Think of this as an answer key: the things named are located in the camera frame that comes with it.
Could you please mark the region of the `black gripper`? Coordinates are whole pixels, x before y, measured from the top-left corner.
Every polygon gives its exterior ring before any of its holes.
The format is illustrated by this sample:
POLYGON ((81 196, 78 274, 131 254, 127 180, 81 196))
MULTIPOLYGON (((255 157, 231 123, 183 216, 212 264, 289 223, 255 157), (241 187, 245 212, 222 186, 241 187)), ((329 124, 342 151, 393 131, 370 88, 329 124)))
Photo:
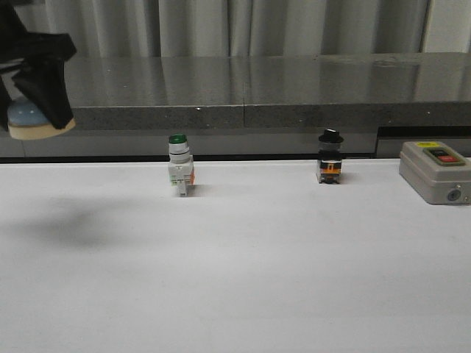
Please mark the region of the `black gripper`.
MULTIPOLYGON (((73 119, 64 77, 64 61, 77 49, 69 34, 29 32, 9 1, 1 1, 1 64, 16 60, 52 57, 25 61, 13 83, 34 103, 55 129, 65 129, 73 119)), ((11 98, 0 78, 0 123, 8 128, 7 110, 11 98)))

